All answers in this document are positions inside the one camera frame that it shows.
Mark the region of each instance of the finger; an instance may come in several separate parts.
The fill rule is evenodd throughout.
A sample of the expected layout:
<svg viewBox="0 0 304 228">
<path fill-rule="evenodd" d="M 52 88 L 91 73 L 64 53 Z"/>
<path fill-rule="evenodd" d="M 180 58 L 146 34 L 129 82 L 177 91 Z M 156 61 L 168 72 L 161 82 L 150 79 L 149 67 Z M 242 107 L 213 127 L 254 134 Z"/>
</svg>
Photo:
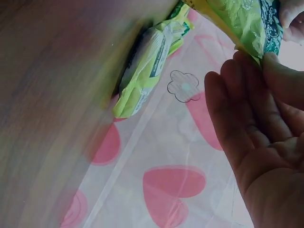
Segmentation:
<svg viewBox="0 0 304 228">
<path fill-rule="evenodd" d="M 293 135 L 282 119 L 276 102 L 262 80 L 262 71 L 252 58 L 242 53 L 238 62 L 246 76 L 248 97 L 259 126 L 272 142 L 285 141 Z"/>
<path fill-rule="evenodd" d="M 304 112 L 282 102 L 277 102 L 277 106 L 293 135 L 299 137 L 304 132 Z"/>
<path fill-rule="evenodd" d="M 242 76 L 241 67 L 235 60 L 228 60 L 221 68 L 221 77 L 225 81 L 235 116 L 242 124 L 255 148 L 268 146 L 270 141 L 257 127 L 252 109 L 248 103 L 245 79 Z"/>
<path fill-rule="evenodd" d="M 304 110 L 304 72 L 285 67 L 274 53 L 266 53 L 263 76 L 276 99 Z"/>
<path fill-rule="evenodd" d="M 290 27 L 284 30 L 283 39 L 304 45 L 304 21 L 293 21 Z"/>
<path fill-rule="evenodd" d="M 304 11 L 303 0 L 287 0 L 280 8 L 279 17 L 284 28 L 288 28 L 291 22 Z"/>
<path fill-rule="evenodd" d="M 218 140 L 235 171 L 254 146 L 233 113 L 225 82 L 219 74 L 210 72 L 206 75 L 205 94 Z"/>
</svg>

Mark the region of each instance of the fingernail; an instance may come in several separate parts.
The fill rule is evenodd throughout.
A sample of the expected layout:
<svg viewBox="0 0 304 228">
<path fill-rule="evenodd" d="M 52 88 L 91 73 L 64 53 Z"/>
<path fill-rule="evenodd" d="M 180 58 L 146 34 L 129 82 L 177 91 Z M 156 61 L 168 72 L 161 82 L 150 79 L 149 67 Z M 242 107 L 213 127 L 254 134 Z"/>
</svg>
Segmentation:
<svg viewBox="0 0 304 228">
<path fill-rule="evenodd" d="M 291 21 L 293 20 L 292 17 L 291 17 L 291 14 L 289 13 L 288 10 L 285 10 L 283 13 L 282 13 L 282 21 L 283 21 L 283 27 L 285 29 L 289 28 L 289 25 L 291 23 Z"/>
</svg>

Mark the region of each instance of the yellow-green package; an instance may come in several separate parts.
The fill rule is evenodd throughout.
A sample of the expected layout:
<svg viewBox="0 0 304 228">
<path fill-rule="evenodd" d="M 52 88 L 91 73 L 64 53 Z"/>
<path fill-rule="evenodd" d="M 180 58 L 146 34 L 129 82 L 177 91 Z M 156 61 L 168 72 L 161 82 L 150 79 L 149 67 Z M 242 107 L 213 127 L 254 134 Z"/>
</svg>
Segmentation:
<svg viewBox="0 0 304 228">
<path fill-rule="evenodd" d="M 182 45 L 182 37 L 192 27 L 187 20 L 190 7 L 183 2 L 177 7 L 168 20 L 148 29 L 135 49 L 119 85 L 120 97 L 113 108 L 116 118 L 128 118 L 140 110 L 159 82 L 168 54 Z"/>
<path fill-rule="evenodd" d="M 236 49 L 261 59 L 265 52 L 279 53 L 283 27 L 278 0 L 184 0 L 206 16 L 236 44 Z"/>
</svg>

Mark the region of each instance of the teal pattern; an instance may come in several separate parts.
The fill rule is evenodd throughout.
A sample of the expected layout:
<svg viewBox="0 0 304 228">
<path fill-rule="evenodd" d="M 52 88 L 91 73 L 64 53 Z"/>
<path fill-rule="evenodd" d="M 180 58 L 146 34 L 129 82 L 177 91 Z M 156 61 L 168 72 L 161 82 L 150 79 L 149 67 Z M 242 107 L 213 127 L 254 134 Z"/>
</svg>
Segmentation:
<svg viewBox="0 0 304 228">
<path fill-rule="evenodd" d="M 275 52 L 278 55 L 284 32 L 278 15 L 280 2 L 279 0 L 259 1 L 261 6 L 261 17 L 266 33 L 264 52 Z"/>
</svg>

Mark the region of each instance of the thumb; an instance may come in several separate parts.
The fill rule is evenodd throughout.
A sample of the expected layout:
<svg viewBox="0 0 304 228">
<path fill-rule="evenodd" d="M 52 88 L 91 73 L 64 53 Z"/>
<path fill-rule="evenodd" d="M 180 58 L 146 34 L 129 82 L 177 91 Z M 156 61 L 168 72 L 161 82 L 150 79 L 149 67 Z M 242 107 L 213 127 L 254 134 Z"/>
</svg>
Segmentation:
<svg viewBox="0 0 304 228">
<path fill-rule="evenodd" d="M 263 59 L 263 75 L 274 97 L 304 110 L 304 72 L 285 67 L 279 63 L 275 53 L 266 53 Z"/>
<path fill-rule="evenodd" d="M 279 17 L 284 28 L 288 28 L 291 22 L 304 11 L 304 0 L 281 0 Z"/>
</svg>

